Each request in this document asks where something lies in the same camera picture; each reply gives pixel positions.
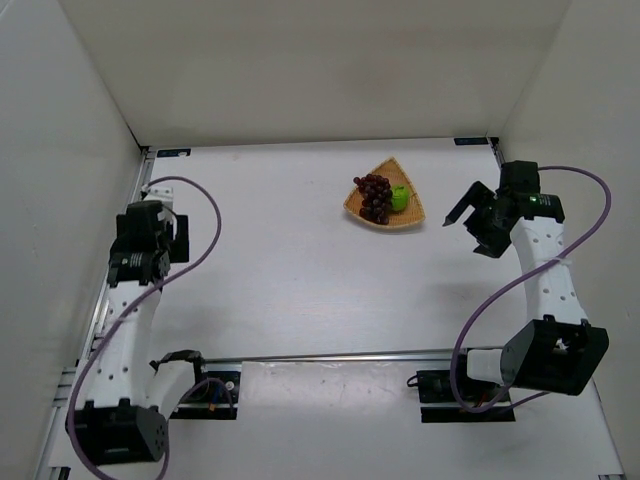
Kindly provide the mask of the red fake grape bunch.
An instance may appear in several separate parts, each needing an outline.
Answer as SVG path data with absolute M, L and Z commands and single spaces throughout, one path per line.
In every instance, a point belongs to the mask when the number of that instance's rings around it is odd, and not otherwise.
M 390 181 L 381 175 L 367 174 L 354 177 L 353 183 L 362 197 L 359 216 L 377 225 L 387 225 L 392 205 Z

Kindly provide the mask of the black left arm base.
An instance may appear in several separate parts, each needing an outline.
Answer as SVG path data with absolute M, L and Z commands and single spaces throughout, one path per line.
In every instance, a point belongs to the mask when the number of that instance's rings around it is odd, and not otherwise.
M 204 375 L 216 378 L 220 384 L 209 382 L 191 394 L 172 413 L 171 419 L 199 421 L 236 420 L 239 408 L 241 369 L 223 367 L 221 370 L 207 368 Z

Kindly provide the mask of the green fake apple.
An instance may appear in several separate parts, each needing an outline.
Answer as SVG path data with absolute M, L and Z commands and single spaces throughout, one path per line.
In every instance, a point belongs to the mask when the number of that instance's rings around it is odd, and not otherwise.
M 390 190 L 391 196 L 390 207 L 393 212 L 402 212 L 404 211 L 408 204 L 411 196 L 411 191 L 407 185 L 395 185 Z

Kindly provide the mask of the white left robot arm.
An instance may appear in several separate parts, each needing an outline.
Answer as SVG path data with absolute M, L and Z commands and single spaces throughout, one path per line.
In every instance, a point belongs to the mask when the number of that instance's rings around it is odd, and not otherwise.
M 81 462 L 103 478 L 107 465 L 167 461 L 168 422 L 203 379 L 196 350 L 148 359 L 151 327 L 165 286 L 191 271 L 189 219 L 170 193 L 153 193 L 116 217 L 106 278 L 103 337 L 78 374 L 66 431 Z

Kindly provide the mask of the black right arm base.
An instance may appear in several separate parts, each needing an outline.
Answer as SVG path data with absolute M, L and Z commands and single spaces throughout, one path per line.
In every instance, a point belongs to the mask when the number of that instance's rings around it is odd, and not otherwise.
M 461 398 L 473 408 L 487 405 L 500 390 L 500 387 L 495 384 L 470 380 L 462 374 L 459 374 L 457 385 Z M 486 412 L 469 413 L 464 410 L 455 400 L 448 370 L 418 370 L 407 380 L 407 386 L 415 388 L 418 392 L 423 424 L 509 423 L 515 421 L 514 411 L 510 409 L 509 395 L 506 395 Z

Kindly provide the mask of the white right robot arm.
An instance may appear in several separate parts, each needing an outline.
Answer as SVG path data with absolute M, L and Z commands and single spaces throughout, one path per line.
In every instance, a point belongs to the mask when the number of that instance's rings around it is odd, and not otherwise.
M 607 331 L 593 326 L 580 304 L 567 258 L 606 221 L 611 190 L 598 175 L 573 170 L 601 187 L 604 206 L 585 233 L 566 243 L 563 206 L 558 196 L 542 192 L 543 170 L 530 161 L 503 164 L 496 190 L 475 182 L 444 220 L 450 226 L 471 208 L 464 225 L 477 242 L 476 253 L 497 259 L 513 247 L 521 267 L 519 277 L 471 314 L 454 343 L 450 388 L 455 401 L 471 413 L 487 411 L 512 388 L 531 390 L 535 397 L 578 396 L 609 347 Z M 518 286 L 525 289 L 525 326 L 501 348 L 464 350 L 462 343 L 478 318 Z

